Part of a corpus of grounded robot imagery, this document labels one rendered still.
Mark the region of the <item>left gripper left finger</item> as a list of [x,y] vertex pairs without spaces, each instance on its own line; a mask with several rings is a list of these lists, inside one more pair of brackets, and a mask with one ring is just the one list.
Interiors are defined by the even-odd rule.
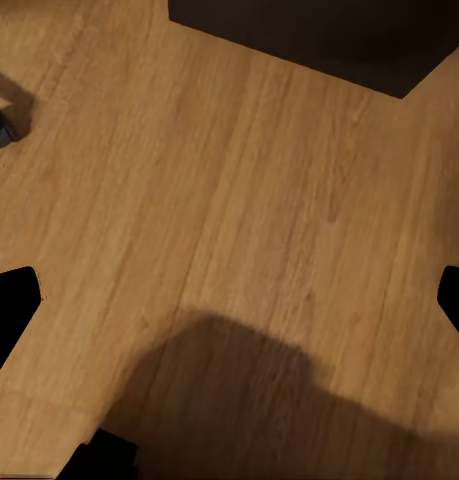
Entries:
[[34,268],[0,274],[0,370],[40,304]]

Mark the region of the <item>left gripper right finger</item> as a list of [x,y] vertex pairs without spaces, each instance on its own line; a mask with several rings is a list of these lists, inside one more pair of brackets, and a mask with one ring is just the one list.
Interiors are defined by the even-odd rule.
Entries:
[[459,332],[459,267],[450,265],[444,269],[437,300]]

